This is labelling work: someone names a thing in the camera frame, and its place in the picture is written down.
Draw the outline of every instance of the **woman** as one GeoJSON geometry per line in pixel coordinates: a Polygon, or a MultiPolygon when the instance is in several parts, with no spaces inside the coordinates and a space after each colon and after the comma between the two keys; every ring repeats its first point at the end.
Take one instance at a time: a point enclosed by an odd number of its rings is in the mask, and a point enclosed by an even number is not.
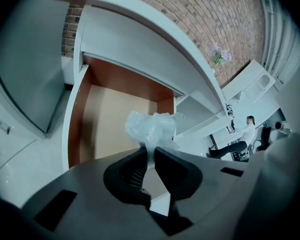
{"type": "Polygon", "coordinates": [[[231,144],[221,149],[210,150],[210,154],[206,154],[208,158],[220,159],[225,154],[229,152],[239,152],[245,150],[250,143],[254,140],[256,135],[256,127],[255,127],[255,118],[252,115],[249,115],[246,118],[247,126],[243,129],[235,128],[237,133],[242,134],[242,137],[239,142],[231,144]]]}

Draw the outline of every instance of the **brick wall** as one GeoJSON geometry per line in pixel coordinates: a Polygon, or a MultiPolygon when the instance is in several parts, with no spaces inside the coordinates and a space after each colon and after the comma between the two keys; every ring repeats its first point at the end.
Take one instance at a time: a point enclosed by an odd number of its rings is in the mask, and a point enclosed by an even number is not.
{"type": "MultiPolygon", "coordinates": [[[[142,0],[175,24],[193,41],[210,63],[209,48],[217,45],[232,55],[232,62],[216,68],[221,87],[250,60],[261,60],[264,15],[261,0],[142,0]]],[[[82,8],[70,5],[66,16],[62,55],[73,57],[74,38],[82,8]]]]}

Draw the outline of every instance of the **plastic bag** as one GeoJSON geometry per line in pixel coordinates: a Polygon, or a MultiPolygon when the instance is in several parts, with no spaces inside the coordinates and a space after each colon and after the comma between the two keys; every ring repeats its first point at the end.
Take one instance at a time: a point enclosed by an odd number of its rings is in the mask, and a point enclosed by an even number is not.
{"type": "Polygon", "coordinates": [[[181,113],[154,115],[132,111],[126,120],[125,131],[133,139],[145,144],[148,153],[148,168],[155,166],[155,148],[178,150],[179,146],[172,140],[176,127],[185,119],[181,113]]]}

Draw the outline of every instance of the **black pants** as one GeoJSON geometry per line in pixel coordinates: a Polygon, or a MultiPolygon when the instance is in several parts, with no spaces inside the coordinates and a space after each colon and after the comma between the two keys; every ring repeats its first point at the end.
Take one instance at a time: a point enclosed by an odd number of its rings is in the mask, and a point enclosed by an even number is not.
{"type": "Polygon", "coordinates": [[[247,148],[247,143],[245,141],[239,141],[229,146],[225,146],[224,148],[221,149],[210,150],[210,155],[212,158],[220,159],[227,153],[243,151],[246,148],[247,148]]]}

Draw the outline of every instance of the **white shirt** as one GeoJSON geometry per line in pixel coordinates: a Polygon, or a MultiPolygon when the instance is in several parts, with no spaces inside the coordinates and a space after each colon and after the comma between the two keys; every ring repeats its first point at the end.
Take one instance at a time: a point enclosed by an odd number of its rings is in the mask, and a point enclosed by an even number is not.
{"type": "Polygon", "coordinates": [[[254,140],[254,138],[256,136],[256,127],[253,123],[249,123],[243,129],[235,128],[235,131],[237,133],[242,134],[240,141],[245,142],[247,146],[250,145],[250,143],[254,140]]]}

